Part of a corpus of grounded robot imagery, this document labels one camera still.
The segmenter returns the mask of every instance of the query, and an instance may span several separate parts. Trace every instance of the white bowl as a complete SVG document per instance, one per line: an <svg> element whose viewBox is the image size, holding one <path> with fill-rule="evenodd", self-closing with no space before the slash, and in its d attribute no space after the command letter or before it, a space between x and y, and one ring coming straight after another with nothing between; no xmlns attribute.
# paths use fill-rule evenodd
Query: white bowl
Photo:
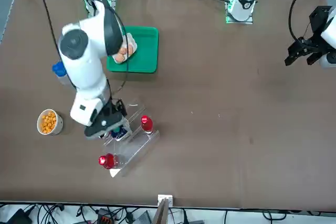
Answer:
<svg viewBox="0 0 336 224"><path fill-rule="evenodd" d="M52 131L50 131L49 133L43 133L40 129L40 125L41 123L43 123L43 118L42 116L43 115L48 115L48 112L54 112L55 115L56 115L56 124L55 124L55 127L53 128ZM46 109L44 111L42 111L42 113L38 116L38 119L37 119L37 130L40 134L42 135L57 135L61 132L62 128L63 128L63 119L59 116L59 114L57 114L54 110L52 109Z"/></svg>

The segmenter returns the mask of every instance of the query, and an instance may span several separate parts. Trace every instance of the green tray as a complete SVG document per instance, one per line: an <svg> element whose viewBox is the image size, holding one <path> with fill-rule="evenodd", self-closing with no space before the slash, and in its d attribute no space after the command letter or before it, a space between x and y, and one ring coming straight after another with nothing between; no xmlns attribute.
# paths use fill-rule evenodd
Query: green tray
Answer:
<svg viewBox="0 0 336 224"><path fill-rule="evenodd" d="M136 52L129 58L128 72L154 73L158 67L159 31L155 27L127 26L138 45ZM126 62L117 64L112 57L107 58L107 69L112 72L126 72Z"/></svg>

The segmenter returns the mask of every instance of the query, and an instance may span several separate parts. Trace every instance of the table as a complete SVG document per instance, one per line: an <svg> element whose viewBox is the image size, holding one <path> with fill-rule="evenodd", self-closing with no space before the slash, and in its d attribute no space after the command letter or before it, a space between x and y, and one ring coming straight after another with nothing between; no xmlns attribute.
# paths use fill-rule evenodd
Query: table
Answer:
<svg viewBox="0 0 336 224"><path fill-rule="evenodd" d="M118 97L140 97L161 138L126 176L98 165L102 142L87 141L69 116L74 90L51 72L58 60L41 0L16 0L0 47L0 198L176 206L335 210L336 71L285 67L292 0L258 0L254 24L226 25L213 0L118 0L126 25L160 32L156 74L129 74ZM80 0L47 0L56 36L85 17ZM303 34L324 0L298 0ZM106 72L113 88L123 74ZM64 131L36 130L53 108Z"/></svg>

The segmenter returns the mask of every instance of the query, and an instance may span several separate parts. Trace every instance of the brown egg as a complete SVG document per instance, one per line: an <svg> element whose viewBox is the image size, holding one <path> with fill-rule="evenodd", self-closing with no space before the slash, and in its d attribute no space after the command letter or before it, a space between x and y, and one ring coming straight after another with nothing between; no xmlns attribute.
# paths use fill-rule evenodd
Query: brown egg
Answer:
<svg viewBox="0 0 336 224"><path fill-rule="evenodd" d="M119 53L122 54L122 55L125 55L126 51L127 51L126 48L122 47L122 48L120 48Z"/></svg>
<svg viewBox="0 0 336 224"><path fill-rule="evenodd" d="M131 44L128 44L128 56L131 56L133 54L133 46Z"/></svg>
<svg viewBox="0 0 336 224"><path fill-rule="evenodd" d="M117 54L114 59L116 62L122 63L124 61L124 56L122 54Z"/></svg>

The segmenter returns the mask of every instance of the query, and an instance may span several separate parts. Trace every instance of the red cap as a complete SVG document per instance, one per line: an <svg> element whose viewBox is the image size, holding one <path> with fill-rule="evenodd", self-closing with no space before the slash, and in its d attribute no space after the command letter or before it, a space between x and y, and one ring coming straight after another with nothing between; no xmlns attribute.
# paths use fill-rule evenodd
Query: red cap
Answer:
<svg viewBox="0 0 336 224"><path fill-rule="evenodd" d="M114 156L111 153L100 156L98 161L99 161L99 164L102 165L106 169L114 168L114 165L115 165Z"/></svg>
<svg viewBox="0 0 336 224"><path fill-rule="evenodd" d="M152 131L153 121L147 115L141 117L141 127L144 131Z"/></svg>
<svg viewBox="0 0 336 224"><path fill-rule="evenodd" d="M100 165L104 165L106 163L106 157L105 156L100 156L99 157L99 164Z"/></svg>

